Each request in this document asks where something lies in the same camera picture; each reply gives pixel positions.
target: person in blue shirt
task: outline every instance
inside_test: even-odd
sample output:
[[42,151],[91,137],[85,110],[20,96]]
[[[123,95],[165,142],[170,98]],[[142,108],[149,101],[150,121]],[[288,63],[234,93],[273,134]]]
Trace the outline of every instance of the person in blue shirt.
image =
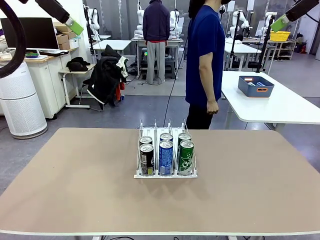
[[218,15],[231,0],[190,0],[186,97],[188,129],[209,129],[219,111],[224,68],[225,32]]

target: item in basket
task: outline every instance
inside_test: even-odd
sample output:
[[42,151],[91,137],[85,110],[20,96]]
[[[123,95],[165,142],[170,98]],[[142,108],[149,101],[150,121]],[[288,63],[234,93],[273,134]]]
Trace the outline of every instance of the item in basket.
[[150,136],[142,136],[139,139],[139,146],[143,144],[152,144],[152,137]]
[[154,146],[143,144],[139,149],[142,175],[153,175],[155,171]]
[[180,156],[178,165],[178,174],[189,175],[192,170],[192,158],[194,156],[195,144],[190,140],[184,140],[180,143]]
[[173,142],[174,136],[172,136],[170,133],[162,133],[160,135],[160,142],[163,140],[169,140],[169,141]]
[[177,159],[179,159],[179,154],[180,154],[180,144],[184,140],[191,140],[191,135],[189,133],[180,133],[178,136],[178,149],[177,149]]
[[159,144],[159,174],[171,175],[174,159],[174,144],[170,140],[162,140]]
[[259,86],[259,87],[265,87],[265,86],[266,86],[266,85],[262,84],[262,83],[259,82],[259,81],[256,83],[256,85]]

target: metal rack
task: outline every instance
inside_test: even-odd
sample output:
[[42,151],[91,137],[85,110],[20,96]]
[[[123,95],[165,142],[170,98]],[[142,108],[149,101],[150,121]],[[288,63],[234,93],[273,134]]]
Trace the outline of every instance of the metal rack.
[[[172,127],[171,120],[169,120],[168,127],[157,127],[157,121],[155,121],[154,126],[144,127],[142,121],[140,121],[139,137],[137,140],[137,168],[135,179],[180,179],[180,178],[197,178],[197,162],[196,154],[193,153],[192,157],[192,169],[189,175],[181,175],[178,171],[179,159],[177,158],[178,151],[178,136],[181,133],[189,133],[188,129],[185,128],[186,123],[183,122],[181,127]],[[173,159],[171,175],[161,175],[159,174],[159,144],[160,135],[164,133],[169,133],[173,135]],[[141,164],[140,164],[140,149],[139,149],[139,139],[142,136],[148,136],[152,138],[152,145],[154,148],[154,173],[153,175],[142,175]]]

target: hair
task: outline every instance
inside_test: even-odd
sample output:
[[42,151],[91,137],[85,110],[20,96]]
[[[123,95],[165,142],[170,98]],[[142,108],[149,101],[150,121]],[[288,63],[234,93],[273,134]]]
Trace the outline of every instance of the hair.
[[193,19],[197,16],[200,8],[205,4],[206,0],[190,0],[189,18]]

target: hand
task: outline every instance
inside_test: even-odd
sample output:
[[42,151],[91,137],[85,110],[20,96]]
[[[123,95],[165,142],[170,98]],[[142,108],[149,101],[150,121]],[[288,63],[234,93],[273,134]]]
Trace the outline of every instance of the hand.
[[217,114],[219,112],[219,106],[217,101],[208,101],[206,104],[206,113],[213,115],[213,114]]

